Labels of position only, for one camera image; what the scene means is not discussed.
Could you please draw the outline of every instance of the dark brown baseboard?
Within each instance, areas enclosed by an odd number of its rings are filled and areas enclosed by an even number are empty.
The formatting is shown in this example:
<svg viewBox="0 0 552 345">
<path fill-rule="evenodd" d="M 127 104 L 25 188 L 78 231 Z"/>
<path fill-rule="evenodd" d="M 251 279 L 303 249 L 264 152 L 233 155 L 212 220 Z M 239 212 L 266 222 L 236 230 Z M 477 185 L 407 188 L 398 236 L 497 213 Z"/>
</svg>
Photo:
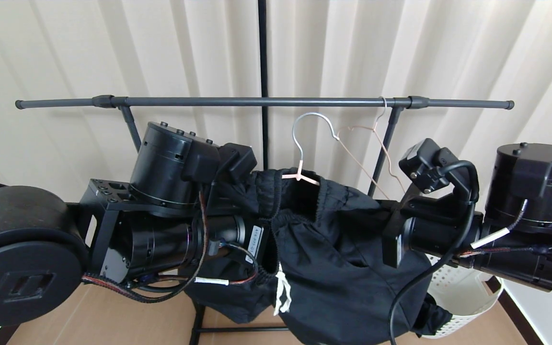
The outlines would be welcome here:
<svg viewBox="0 0 552 345">
<path fill-rule="evenodd" d="M 0 328 L 0 345 L 6 345 L 7 342 L 11 339 L 11 336 L 14 335 L 19 325 L 15 326 L 6 326 Z"/>
<path fill-rule="evenodd" d="M 491 291 L 495 292 L 500 288 L 500 283 L 495 277 L 492 277 L 487 281 L 487 286 Z M 519 333 L 523 336 L 523 339 L 525 339 L 528 345 L 544 345 L 538 334 L 534 331 L 534 328 L 532 328 L 532 325 L 530 325 L 528 319 L 523 316 L 523 313 L 506 290 L 502 292 L 498 301 L 502 304 L 502 308 L 504 308 L 506 314 L 508 314 L 512 323 L 515 324 L 515 327 L 519 330 Z"/>
</svg>

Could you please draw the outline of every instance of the hanger hook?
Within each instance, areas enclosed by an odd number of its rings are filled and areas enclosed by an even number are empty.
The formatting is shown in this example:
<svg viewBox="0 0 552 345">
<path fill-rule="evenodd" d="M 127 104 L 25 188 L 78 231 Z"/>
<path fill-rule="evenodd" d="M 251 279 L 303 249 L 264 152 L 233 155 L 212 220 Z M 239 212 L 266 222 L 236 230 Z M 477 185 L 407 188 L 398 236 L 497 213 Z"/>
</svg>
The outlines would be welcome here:
<svg viewBox="0 0 552 345">
<path fill-rule="evenodd" d="M 380 115 L 376 116 L 374 119 L 374 126 L 372 127 L 374 130 L 376 130 L 376 124 L 380 120 L 380 118 L 385 115 L 385 112 L 387 111 L 387 99 L 383 96 L 379 97 L 383 99 L 383 103 L 385 103 L 385 106 L 383 107 L 383 111 L 380 113 Z"/>
<path fill-rule="evenodd" d="M 299 149 L 299 160 L 304 160 L 304 150 L 302 150 L 302 146 L 299 144 L 298 138 L 295 137 L 295 126 L 298 125 L 298 122 L 299 122 L 302 118 L 305 118 L 305 117 L 308 116 L 308 115 L 319 116 L 320 118 L 322 118 L 323 120 L 325 120 L 325 121 L 327 122 L 327 124 L 329 125 L 329 129 L 331 129 L 331 136 L 332 136 L 335 140 L 340 140 L 340 138 L 338 138 L 338 136 L 335 135 L 335 131 L 333 130 L 334 127 L 333 127 L 333 125 L 331 124 L 331 121 L 329 121 L 329 119 L 327 118 L 327 116 L 322 115 L 322 114 L 319 114 L 318 112 L 307 112 L 306 114 L 301 115 L 300 117 L 298 117 L 298 118 L 295 119 L 295 122 L 293 122 L 293 129 L 291 130 L 291 133 L 293 134 L 293 141 L 295 142 L 295 144 L 298 146 L 298 149 Z"/>
</svg>

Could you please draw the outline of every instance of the laundry basket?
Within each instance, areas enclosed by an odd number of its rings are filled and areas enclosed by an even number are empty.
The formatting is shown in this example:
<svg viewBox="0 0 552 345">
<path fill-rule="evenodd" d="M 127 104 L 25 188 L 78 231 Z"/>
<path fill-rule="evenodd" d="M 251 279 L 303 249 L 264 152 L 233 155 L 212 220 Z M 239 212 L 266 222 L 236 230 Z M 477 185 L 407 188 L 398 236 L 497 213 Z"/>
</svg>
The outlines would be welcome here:
<svg viewBox="0 0 552 345">
<path fill-rule="evenodd" d="M 427 257 L 432 264 L 438 261 L 434 256 Z M 427 292 L 436 299 L 436 304 L 451 312 L 453 318 L 436 335 L 423 337 L 438 339 L 447 336 L 493 307 L 504 290 L 504 282 L 498 277 L 500 288 L 491 293 L 483 284 L 490 277 L 475 269 L 451 266 L 444 266 L 434 273 Z"/>
</svg>

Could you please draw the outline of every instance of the wooden floor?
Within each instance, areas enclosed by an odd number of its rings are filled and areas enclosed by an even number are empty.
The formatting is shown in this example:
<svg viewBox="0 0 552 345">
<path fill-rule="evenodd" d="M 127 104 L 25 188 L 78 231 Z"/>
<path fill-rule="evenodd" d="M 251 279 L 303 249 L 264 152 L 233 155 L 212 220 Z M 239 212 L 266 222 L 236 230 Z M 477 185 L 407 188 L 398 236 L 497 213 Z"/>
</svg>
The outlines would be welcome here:
<svg viewBox="0 0 552 345">
<path fill-rule="evenodd" d="M 142 304 L 105 288 L 80 286 L 59 308 L 22 324 L 9 345 L 186 345 L 195 310 L 184 294 L 169 301 Z M 252 324 L 282 325 L 272 310 L 266 310 Z M 214 310 L 206 310 L 204 327 L 234 325 Z M 466 327 L 442 339 L 418 339 L 412 333 L 401 336 L 398 345 L 525 345 L 502 307 L 478 317 Z M 298 345 L 289 332 L 204 334 L 200 345 Z"/>
</svg>

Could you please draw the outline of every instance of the clothes hanger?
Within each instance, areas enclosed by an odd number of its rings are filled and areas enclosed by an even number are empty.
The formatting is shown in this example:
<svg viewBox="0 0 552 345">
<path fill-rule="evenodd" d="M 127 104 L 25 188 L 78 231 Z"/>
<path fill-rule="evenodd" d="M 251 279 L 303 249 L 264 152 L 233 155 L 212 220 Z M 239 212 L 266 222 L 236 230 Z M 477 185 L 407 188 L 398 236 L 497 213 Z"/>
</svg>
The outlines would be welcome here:
<svg viewBox="0 0 552 345">
<path fill-rule="evenodd" d="M 385 103 L 385 106 L 383 107 L 383 111 L 379 115 L 377 115 L 376 118 L 374 119 L 374 126 L 373 127 L 350 126 L 350 127 L 348 127 L 348 130 L 352 131 L 355 128 L 363 128 L 363 129 L 368 129 L 369 131 L 372 131 L 372 133 L 374 133 L 374 136 L 376 137 L 376 139 L 379 140 L 381 149 L 385 152 L 385 155 L 387 157 L 387 163 L 388 163 L 388 167 L 389 167 L 389 175 L 391 175 L 392 177 L 395 177 L 395 179 L 398 181 L 399 185 L 401 186 L 403 192 L 406 192 L 406 188 L 403 186 L 403 183 L 402 183 L 401 179 L 399 179 L 399 177 L 397 175 L 393 174 L 393 171 L 391 170 L 391 167 L 392 167 L 391 156 L 389 155 L 389 152 L 387 151 L 387 148 L 385 147 L 385 144 L 383 144 L 383 140 L 379 137 L 379 134 L 376 131 L 376 127 L 379 124 L 379 120 L 383 115 L 385 115 L 385 112 L 386 112 L 386 109 L 387 109 L 387 100 L 383 96 L 381 96 L 381 98 L 383 99 L 383 102 Z M 344 127 L 339 129 L 338 134 L 337 134 L 338 136 L 340 136 L 340 132 L 342 131 L 342 129 L 344 129 Z M 372 178 L 372 175 L 370 175 L 370 173 L 366 170 L 366 168 L 364 168 L 363 164 L 361 164 L 355 158 L 355 156 L 353 156 L 353 153 L 351 153 L 351 151 L 349 151 L 348 148 L 346 148 L 346 146 L 344 145 L 344 143 L 341 140 L 340 140 L 340 145 L 342 145 L 342 147 L 346 150 L 348 155 L 353 157 L 353 159 L 355 160 L 357 165 L 359 165 L 361 167 L 361 170 L 363 170 L 363 172 L 370 178 L 370 181 L 372 181 L 372 183 L 377 187 L 377 189 L 380 190 L 380 192 L 383 195 L 385 195 L 385 198 L 390 200 L 389 196 L 387 196 L 387 194 L 385 194 L 385 191 L 383 191 L 379 187 L 378 181 L 374 181 L 374 179 Z"/>
<path fill-rule="evenodd" d="M 304 180 L 304 181 L 306 181 L 308 183 L 311 183 L 313 185 L 318 185 L 319 183 L 317 181 L 314 181 L 313 179 L 311 179 L 309 177 L 305 177 L 304 175 L 302 175 L 302 165 L 304 164 L 304 150 L 302 150 L 302 146 L 299 144 L 298 138 L 295 137 L 295 126 L 297 126 L 298 122 L 301 119 L 303 119 L 303 118 L 305 118 L 306 116 L 309 116 L 309 115 L 319 116 L 320 118 L 325 120 L 327 122 L 327 124 L 329 125 L 329 129 L 331 129 L 331 136 L 335 140 L 340 141 L 340 138 L 337 135 L 335 135 L 335 132 L 333 130 L 334 127 L 331 124 L 331 121 L 329 121 L 329 119 L 327 118 L 327 116 L 319 114 L 318 112 L 307 112 L 304 115 L 301 115 L 300 117 L 296 118 L 295 122 L 293 122 L 293 129 L 291 130 L 291 133 L 293 134 L 293 141 L 295 142 L 296 146 L 299 149 L 298 172 L 295 173 L 295 174 L 282 175 L 282 178 L 283 179 L 296 179 L 297 181 Z"/>
</svg>

